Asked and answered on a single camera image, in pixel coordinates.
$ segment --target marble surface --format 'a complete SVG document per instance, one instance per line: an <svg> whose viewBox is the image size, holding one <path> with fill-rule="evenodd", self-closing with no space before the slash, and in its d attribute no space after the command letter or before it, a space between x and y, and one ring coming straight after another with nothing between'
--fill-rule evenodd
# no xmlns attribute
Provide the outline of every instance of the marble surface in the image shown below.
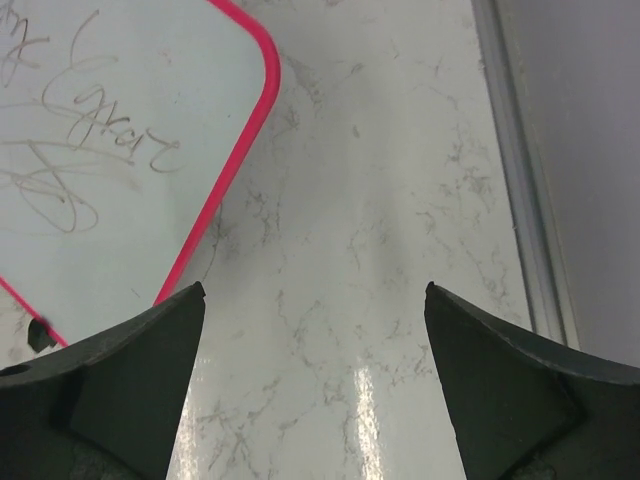
<svg viewBox="0 0 640 480"><path fill-rule="evenodd" d="M282 88L183 278L207 319L168 478L463 479L426 285L529 327L470 1L239 3ZM0 362L24 325L0 297Z"/></svg>

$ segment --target pink whiteboard frame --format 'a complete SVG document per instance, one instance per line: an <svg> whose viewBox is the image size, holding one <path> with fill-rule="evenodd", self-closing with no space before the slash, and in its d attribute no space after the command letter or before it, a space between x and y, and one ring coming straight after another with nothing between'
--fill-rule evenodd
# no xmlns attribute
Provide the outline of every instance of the pink whiteboard frame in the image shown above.
<svg viewBox="0 0 640 480"><path fill-rule="evenodd" d="M154 305L169 297L173 292L173 289L176 287L178 280L180 280L184 269L187 267L187 264L200 242L200 239L213 220L213 216L222 202L222 197L229 189L229 186L231 185L233 178L236 176L236 173L238 173L240 165L242 165L244 158L247 156L253 141L257 137L262 125L264 125L269 112L271 112L273 104L278 96L278 91L280 90L280 59L278 57L278 50L266 29L250 17L244 10L233 4L231 0L207 1L245 29L247 33L249 33L249 35L251 35L258 43L265 65L264 87L260 94L260 98L258 99L258 103L256 103L256 106L251 112L247 124L238 137L238 141L233 147L233 150L231 150L229 159L222 168L222 172L220 172L220 176L213 186L213 190L211 190L211 193L205 201L202 210L198 214L198 218L193 224L189 235L187 235L187 239L176 258L173 267L171 267L167 279L162 285L160 292L158 292ZM13 289L2 276L0 276L0 287L9 292L9 294L16 299L16 301L27 311L29 315L44 323L49 335L51 335L54 340L63 347L68 345L64 338L62 338L62 336L60 336L58 332L56 332L55 329L48 324L46 320L42 318L42 316L38 314L38 312L36 312L36 310L31 307L18 292L15 291L15 289Z"/></svg>

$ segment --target countertop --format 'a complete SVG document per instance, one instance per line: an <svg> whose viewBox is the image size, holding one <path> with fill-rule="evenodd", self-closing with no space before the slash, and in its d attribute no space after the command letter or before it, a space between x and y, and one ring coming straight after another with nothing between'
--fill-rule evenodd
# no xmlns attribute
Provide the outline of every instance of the countertop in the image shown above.
<svg viewBox="0 0 640 480"><path fill-rule="evenodd" d="M282 87L183 277L207 318L168 478L464 479L427 283L530 327L470 1L239 3ZM27 320L0 298L3 364Z"/></svg>

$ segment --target metal edge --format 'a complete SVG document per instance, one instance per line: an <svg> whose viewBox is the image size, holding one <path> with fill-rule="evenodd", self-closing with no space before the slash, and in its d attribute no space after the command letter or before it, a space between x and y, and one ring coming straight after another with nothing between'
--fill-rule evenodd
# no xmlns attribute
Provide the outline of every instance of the metal edge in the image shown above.
<svg viewBox="0 0 640 480"><path fill-rule="evenodd" d="M471 0L493 109L532 329L555 342L580 349L560 245L553 229L548 193L531 129L523 124L517 81L498 6Z"/></svg>

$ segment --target whiteboard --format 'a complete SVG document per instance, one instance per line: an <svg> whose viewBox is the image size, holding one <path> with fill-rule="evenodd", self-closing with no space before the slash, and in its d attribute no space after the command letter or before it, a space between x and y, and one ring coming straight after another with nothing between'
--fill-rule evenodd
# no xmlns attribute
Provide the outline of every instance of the whiteboard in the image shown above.
<svg viewBox="0 0 640 480"><path fill-rule="evenodd" d="M0 0L0 280L69 343L169 295L278 72L227 0Z"/></svg>

